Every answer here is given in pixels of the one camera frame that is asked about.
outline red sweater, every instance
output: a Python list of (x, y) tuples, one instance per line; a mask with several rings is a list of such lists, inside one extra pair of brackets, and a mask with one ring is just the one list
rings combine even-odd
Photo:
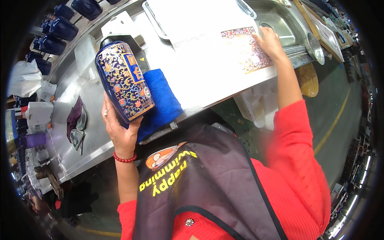
[[(324, 172), (314, 158), (313, 135), (304, 100), (278, 111), (274, 123), (273, 140), (266, 155), (269, 167), (251, 159), (253, 166), (288, 239), (317, 239), (329, 222), (331, 198)], [(136, 200), (120, 204), (118, 212), (121, 239), (130, 240)], [(188, 218), (194, 220), (190, 227), (185, 225)], [(188, 240), (192, 235), (199, 240), (233, 239), (200, 214), (177, 215), (172, 240)]]

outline metal bowl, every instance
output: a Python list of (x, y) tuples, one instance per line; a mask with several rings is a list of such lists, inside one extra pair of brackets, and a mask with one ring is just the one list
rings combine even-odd
[(313, 35), (313, 33), (307, 33), (307, 37), (305, 38), (304, 44), (311, 58), (319, 62), (320, 65), (324, 65), (325, 58), (323, 50), (321, 49), (321, 45), (316, 39), (316, 37)]

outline black apron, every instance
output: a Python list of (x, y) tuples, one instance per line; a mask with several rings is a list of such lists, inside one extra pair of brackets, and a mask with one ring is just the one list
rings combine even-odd
[(199, 213), (234, 239), (287, 239), (241, 142), (196, 125), (142, 162), (133, 240), (168, 240), (175, 216)]

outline woman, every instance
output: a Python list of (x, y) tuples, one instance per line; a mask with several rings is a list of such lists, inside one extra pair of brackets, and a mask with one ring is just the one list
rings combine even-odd
[(264, 39), (253, 37), (278, 75), (268, 168), (250, 159), (235, 136), (199, 125), (151, 154), (139, 174), (130, 160), (136, 157), (141, 119), (129, 129), (120, 126), (104, 94), (107, 115), (102, 116), (116, 151), (122, 239), (309, 240), (324, 232), (330, 195), (314, 158), (306, 106), (278, 35), (260, 30)]

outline blue towel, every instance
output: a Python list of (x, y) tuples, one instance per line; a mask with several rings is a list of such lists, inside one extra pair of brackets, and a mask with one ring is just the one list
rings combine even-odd
[(143, 76), (151, 91), (155, 107), (144, 114), (137, 134), (137, 142), (141, 142), (160, 127), (172, 122), (183, 112), (179, 101), (173, 95), (160, 69), (150, 70), (144, 73)]

